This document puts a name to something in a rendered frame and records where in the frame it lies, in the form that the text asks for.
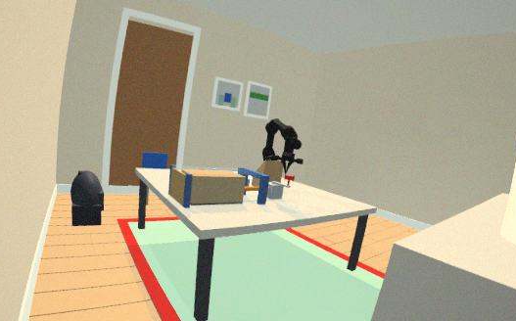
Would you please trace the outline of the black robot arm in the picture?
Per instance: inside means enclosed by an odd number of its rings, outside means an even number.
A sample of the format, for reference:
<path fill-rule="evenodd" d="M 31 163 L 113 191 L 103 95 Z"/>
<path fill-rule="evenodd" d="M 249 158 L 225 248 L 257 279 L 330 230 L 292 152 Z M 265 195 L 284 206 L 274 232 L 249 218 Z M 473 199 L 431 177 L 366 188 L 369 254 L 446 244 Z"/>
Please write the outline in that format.
<path fill-rule="evenodd" d="M 266 146 L 263 148 L 262 156 L 264 161 L 272 161 L 271 157 L 275 155 L 273 146 L 274 135 L 278 129 L 281 131 L 281 135 L 285 139 L 285 148 L 300 149 L 302 141 L 298 139 L 298 133 L 295 128 L 291 125 L 286 125 L 279 118 L 272 119 L 265 127 L 267 131 Z M 283 161 L 291 161 L 295 158 L 293 151 L 287 152 L 284 150 L 282 154 Z"/>

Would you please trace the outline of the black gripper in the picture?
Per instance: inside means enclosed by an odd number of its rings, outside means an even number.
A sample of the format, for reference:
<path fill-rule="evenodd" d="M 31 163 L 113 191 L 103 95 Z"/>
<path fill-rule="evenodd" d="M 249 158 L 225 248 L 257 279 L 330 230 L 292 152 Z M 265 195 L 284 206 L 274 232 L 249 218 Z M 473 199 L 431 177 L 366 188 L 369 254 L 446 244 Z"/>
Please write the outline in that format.
<path fill-rule="evenodd" d="M 294 149 L 291 149 L 291 148 L 284 148 L 284 150 L 287 150 L 287 152 L 293 151 L 293 152 L 292 152 L 292 154 L 294 153 Z M 289 162 L 288 162 L 288 166 L 287 166 L 287 169 L 286 169 L 286 161 L 285 161 L 285 160 L 282 160 L 282 158 L 281 158 L 281 157 L 273 155 L 273 156 L 271 157 L 271 159 L 272 159 L 273 161 L 281 160 L 281 162 L 283 163 L 283 166 L 284 166 L 285 174 L 287 173 L 287 171 L 288 171 L 288 169 L 289 169 L 290 165 L 291 165 L 291 164 L 293 164 L 294 162 L 299 163 L 299 164 L 303 164 L 303 163 L 304 163 L 304 160 L 303 160 L 303 159 L 296 159 L 296 160 L 295 160 L 295 159 L 293 159 L 293 160 L 291 160 L 291 161 L 289 161 Z"/>

